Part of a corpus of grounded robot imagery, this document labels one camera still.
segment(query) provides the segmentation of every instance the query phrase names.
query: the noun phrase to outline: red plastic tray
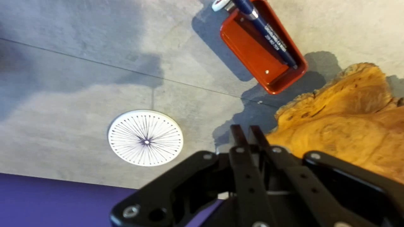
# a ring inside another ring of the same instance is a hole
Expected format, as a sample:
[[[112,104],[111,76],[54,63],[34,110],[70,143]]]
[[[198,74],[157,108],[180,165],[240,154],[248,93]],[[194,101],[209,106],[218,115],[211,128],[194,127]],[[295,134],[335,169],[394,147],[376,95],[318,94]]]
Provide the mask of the red plastic tray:
[[[255,29],[254,25],[234,10],[223,22],[220,36],[238,59],[270,94],[278,94],[307,71],[307,62],[265,0],[251,1],[262,17],[272,26],[286,44],[288,52],[297,62],[297,69],[283,64],[270,43]]]

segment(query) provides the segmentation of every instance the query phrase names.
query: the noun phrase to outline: purple surface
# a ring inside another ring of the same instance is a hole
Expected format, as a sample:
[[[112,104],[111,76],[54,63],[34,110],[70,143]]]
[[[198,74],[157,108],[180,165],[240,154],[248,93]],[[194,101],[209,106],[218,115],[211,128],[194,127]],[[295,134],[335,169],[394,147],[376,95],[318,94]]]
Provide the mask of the purple surface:
[[[111,227],[112,207],[135,190],[0,174],[0,220],[4,227]],[[200,212],[199,226],[220,204]]]

